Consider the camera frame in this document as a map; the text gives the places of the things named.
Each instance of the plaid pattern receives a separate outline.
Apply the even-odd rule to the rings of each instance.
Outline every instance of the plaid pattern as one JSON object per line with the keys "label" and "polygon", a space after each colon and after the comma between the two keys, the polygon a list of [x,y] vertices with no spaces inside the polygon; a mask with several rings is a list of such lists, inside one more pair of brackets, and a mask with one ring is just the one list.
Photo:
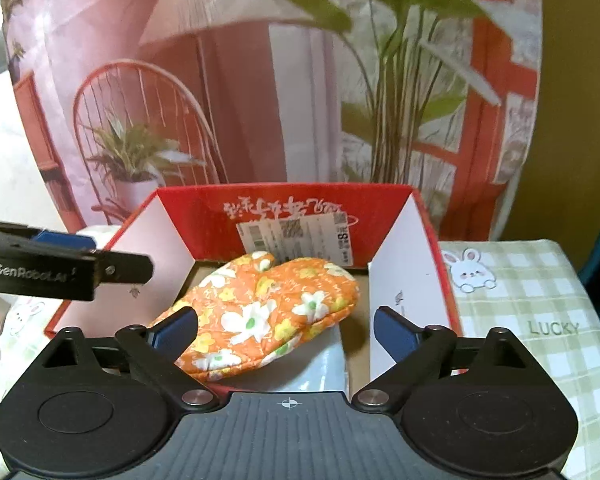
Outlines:
{"label": "plaid pattern", "polygon": [[[600,480],[600,321],[560,247],[537,242],[442,242],[444,250],[482,253],[496,286],[466,294],[454,286],[462,330],[485,336],[506,326],[522,340],[556,381],[580,422],[563,474],[571,480]],[[28,308],[42,303],[17,336],[11,330]],[[58,300],[20,298],[0,336],[0,401],[47,343],[42,332]],[[7,468],[0,455],[0,479]]]}
{"label": "plaid pattern", "polygon": [[496,286],[461,292],[454,285],[465,336],[493,326],[513,331],[569,399],[580,423],[563,469],[571,480],[600,480],[600,320],[560,246],[533,242],[441,242],[462,255],[478,249]]}

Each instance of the white label sticker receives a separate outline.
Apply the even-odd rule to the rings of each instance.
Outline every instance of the white label sticker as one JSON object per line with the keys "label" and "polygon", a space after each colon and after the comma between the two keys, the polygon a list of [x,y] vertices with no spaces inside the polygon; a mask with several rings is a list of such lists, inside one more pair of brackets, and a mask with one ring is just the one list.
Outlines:
{"label": "white label sticker", "polygon": [[242,222],[237,228],[247,253],[267,251],[279,262],[310,256],[343,267],[353,265],[344,212]]}

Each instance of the printed fabric backdrop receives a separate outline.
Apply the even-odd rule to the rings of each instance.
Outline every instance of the printed fabric backdrop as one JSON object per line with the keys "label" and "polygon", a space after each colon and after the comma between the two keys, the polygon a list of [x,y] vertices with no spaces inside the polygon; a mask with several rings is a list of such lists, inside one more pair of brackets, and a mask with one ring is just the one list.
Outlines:
{"label": "printed fabric backdrop", "polygon": [[26,134],[71,231],[121,223],[158,186],[280,181],[417,186],[441,238],[504,225],[541,0],[2,7]]}

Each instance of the white flower pot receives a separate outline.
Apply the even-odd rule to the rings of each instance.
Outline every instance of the white flower pot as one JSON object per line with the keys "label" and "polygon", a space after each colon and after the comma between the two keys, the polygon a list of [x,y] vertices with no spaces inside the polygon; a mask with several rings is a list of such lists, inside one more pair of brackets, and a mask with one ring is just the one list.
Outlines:
{"label": "white flower pot", "polygon": [[135,211],[142,202],[158,189],[157,180],[143,180],[142,182],[116,182],[120,205],[129,211]]}

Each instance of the open cardboard box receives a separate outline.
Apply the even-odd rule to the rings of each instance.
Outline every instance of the open cardboard box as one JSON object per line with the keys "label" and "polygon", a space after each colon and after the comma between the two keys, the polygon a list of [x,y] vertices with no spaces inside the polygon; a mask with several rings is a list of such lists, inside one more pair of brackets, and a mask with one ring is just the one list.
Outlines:
{"label": "open cardboard box", "polygon": [[345,258],[361,293],[357,309],[340,324],[350,392],[394,363],[370,332],[378,306],[389,305],[419,326],[442,324],[461,333],[438,241],[418,191],[385,184],[158,189],[106,246],[151,256],[152,279],[142,286],[100,285],[88,303],[65,301],[45,333],[53,336],[65,326],[78,326],[88,337],[111,336],[129,324],[150,323],[184,293],[192,274],[195,283],[218,266],[208,262],[226,262],[248,252],[238,232],[244,222],[263,226],[301,218],[314,227],[318,222],[322,247],[315,247],[314,237],[312,252],[333,254],[338,216],[348,227],[352,261],[350,255]]}

